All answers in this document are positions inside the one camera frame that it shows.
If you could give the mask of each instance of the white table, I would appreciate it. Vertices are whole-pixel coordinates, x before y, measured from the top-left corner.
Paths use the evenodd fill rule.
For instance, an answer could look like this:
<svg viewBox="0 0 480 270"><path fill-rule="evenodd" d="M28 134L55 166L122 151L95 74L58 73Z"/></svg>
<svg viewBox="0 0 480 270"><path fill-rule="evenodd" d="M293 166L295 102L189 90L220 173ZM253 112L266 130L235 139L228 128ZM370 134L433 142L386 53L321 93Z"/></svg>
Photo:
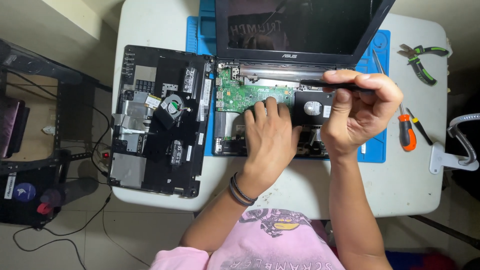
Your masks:
<svg viewBox="0 0 480 270"><path fill-rule="evenodd" d="M197 16L198 0L126 0L123 4L115 59L112 112L115 112L124 47L126 45L185 50L188 16ZM447 104L447 60L422 55L425 69L438 80L435 87L422 83L407 66L407 59L395 53L399 45L446 47L443 28L437 23L389 14L380 29L391 31L390 77L405 94L404 105L418 117L433 141L445 142ZM417 149L404 152L398 139L399 112L387 131L385 163L360 163L368 202L377 217L424 214L438 207L442 173L429 172L431 147L419 132ZM148 206L199 211L228 184L245 158L205 157L200 194L196 198L163 195L114 187L119 199ZM260 196L257 208L289 209L311 219L328 219L330 162L293 160L277 182Z"/></svg>

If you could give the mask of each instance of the laptop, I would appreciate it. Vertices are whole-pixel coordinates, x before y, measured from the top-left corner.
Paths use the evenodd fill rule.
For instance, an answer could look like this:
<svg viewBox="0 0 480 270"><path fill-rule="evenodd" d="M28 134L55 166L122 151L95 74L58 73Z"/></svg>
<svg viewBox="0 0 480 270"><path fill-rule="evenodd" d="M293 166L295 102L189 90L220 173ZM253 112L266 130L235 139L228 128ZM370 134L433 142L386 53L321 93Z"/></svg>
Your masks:
<svg viewBox="0 0 480 270"><path fill-rule="evenodd" d="M355 70L394 1L216 1L217 56L126 46L108 182L198 196L210 106L212 152L246 156L243 113L267 97L302 126L296 157L327 159L333 94L300 80Z"/></svg>

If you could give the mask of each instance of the orange screwdriver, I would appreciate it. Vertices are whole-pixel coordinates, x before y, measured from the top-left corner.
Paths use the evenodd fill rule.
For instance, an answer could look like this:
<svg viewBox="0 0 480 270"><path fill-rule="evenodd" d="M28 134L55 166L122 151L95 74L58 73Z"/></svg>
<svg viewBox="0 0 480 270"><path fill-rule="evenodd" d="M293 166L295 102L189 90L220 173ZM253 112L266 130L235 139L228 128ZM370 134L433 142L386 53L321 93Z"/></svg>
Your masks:
<svg viewBox="0 0 480 270"><path fill-rule="evenodd" d="M400 113L398 117L400 120L400 144L405 151L413 151L417 147L417 137L412 129L410 122L410 115L403 111L403 104L400 103Z"/></svg>

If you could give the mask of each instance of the pink t-shirt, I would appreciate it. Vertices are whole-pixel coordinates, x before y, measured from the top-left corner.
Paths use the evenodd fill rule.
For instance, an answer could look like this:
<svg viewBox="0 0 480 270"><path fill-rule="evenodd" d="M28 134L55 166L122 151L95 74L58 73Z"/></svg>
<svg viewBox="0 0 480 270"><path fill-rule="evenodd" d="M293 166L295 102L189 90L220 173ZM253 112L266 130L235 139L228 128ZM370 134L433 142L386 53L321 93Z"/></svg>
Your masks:
<svg viewBox="0 0 480 270"><path fill-rule="evenodd" d="M301 213L281 209L245 212L223 245L205 251L160 251L152 270L345 270Z"/></svg>

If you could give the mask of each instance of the black bracelet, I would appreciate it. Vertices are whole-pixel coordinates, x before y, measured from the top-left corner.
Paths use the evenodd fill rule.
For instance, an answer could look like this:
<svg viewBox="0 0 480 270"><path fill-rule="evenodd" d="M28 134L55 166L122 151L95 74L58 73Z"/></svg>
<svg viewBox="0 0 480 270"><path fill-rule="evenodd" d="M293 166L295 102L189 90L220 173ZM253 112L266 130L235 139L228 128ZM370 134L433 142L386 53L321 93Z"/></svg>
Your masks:
<svg viewBox="0 0 480 270"><path fill-rule="evenodd" d="M240 193L240 195L242 195L242 197L244 199L246 199L247 201L249 202L255 202L258 198L256 199L252 199L252 198L249 198L248 196L246 196L240 189L239 189L239 186L237 185L237 173L236 172L233 176L232 176L232 179L231 181L233 182L233 184L235 185L235 188L237 189L237 191Z"/></svg>
<svg viewBox="0 0 480 270"><path fill-rule="evenodd" d="M255 201L251 202L251 203L246 203L245 201L243 201L242 199L240 199L238 196L237 196L237 193L235 193L235 188L233 187L233 179L234 177L230 178L230 192L232 193L232 195L237 199L238 202L240 202L241 204L245 205L245 206L253 206L255 204Z"/></svg>

